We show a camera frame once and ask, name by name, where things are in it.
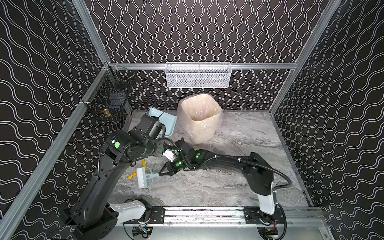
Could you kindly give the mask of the teal dustpan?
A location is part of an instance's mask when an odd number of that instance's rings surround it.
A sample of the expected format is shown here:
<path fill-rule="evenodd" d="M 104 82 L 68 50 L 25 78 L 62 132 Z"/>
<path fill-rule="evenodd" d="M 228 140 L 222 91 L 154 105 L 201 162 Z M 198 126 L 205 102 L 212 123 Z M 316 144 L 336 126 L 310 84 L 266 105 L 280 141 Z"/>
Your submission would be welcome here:
<path fill-rule="evenodd" d="M 166 127 L 165 137 L 168 138 L 173 134 L 177 122 L 177 116 L 168 114 L 162 110 L 157 110 L 155 108 L 150 108 L 149 110 L 147 110 L 146 115 L 153 118 L 159 118 L 159 122 Z"/>

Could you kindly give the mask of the teal hand brush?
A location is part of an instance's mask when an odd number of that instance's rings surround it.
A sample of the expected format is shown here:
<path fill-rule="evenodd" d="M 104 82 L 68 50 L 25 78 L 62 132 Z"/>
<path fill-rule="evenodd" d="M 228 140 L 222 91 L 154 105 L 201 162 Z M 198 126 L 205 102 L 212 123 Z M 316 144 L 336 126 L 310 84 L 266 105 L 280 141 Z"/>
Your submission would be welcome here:
<path fill-rule="evenodd" d="M 153 179 L 158 178 L 158 173 L 153 173 L 149 167 L 137 168 L 137 183 L 139 189 L 147 189 L 153 184 Z"/>

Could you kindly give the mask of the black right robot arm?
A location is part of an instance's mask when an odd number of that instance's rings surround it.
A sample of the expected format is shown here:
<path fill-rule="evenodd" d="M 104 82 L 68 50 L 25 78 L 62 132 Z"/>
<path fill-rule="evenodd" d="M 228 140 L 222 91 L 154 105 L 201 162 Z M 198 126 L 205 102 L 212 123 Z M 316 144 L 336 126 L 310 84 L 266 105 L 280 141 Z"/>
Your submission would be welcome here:
<path fill-rule="evenodd" d="M 258 195 L 259 210 L 263 215 L 275 213 L 275 192 L 289 188 L 292 180 L 269 165 L 259 154 L 248 156 L 230 156 L 213 153 L 208 150 L 193 149 L 184 139 L 173 142 L 164 139 L 162 153 L 168 161 L 161 168 L 160 176 L 173 176 L 180 171 L 195 172 L 199 170 L 220 170 L 241 174 L 250 189 Z"/>

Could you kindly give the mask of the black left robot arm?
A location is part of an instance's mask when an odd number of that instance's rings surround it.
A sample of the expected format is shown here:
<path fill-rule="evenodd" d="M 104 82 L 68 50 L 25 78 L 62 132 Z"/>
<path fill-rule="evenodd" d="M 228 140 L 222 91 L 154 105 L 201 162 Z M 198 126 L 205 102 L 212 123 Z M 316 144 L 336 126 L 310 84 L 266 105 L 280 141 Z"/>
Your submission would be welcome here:
<path fill-rule="evenodd" d="M 108 199 L 122 174 L 135 162 L 160 154 L 166 127 L 159 117 L 143 115 L 129 132 L 116 130 L 105 140 L 99 156 L 97 172 L 78 202 L 61 211 L 65 225 L 73 226 L 77 240 L 100 240 L 108 235 L 122 218 Z"/>

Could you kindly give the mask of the beige trash bin with liner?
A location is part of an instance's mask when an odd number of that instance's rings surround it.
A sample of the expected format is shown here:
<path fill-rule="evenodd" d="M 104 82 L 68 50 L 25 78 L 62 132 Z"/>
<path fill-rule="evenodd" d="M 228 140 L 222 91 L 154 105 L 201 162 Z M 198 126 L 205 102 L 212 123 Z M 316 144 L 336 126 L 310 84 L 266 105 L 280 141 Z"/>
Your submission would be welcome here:
<path fill-rule="evenodd" d="M 191 95 L 178 104 L 176 126 L 193 144 L 198 145 L 214 137 L 223 119 L 223 109 L 213 96 Z"/>

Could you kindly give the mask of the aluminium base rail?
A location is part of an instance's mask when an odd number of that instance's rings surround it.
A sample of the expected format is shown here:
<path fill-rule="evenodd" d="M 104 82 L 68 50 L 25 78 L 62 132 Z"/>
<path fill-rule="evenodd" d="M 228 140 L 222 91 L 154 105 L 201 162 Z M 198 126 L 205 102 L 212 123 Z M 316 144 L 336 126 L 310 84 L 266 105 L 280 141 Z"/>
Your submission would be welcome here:
<path fill-rule="evenodd" d="M 118 213 L 117 225 L 147 225 L 149 227 L 270 227 L 274 224 L 294 227 L 321 226 L 325 218 L 318 208 L 276 208 L 268 217 L 257 207 L 148 207 L 141 203 L 111 204 L 109 210 Z"/>

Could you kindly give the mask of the white mesh wall basket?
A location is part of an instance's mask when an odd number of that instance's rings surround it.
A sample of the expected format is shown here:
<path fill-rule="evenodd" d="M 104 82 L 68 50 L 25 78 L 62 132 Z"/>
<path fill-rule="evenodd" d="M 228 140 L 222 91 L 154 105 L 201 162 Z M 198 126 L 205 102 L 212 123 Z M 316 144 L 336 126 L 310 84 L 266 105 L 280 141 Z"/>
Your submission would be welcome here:
<path fill-rule="evenodd" d="M 167 62 L 165 75 L 171 89 L 225 89 L 230 84 L 232 66 L 226 62 Z"/>

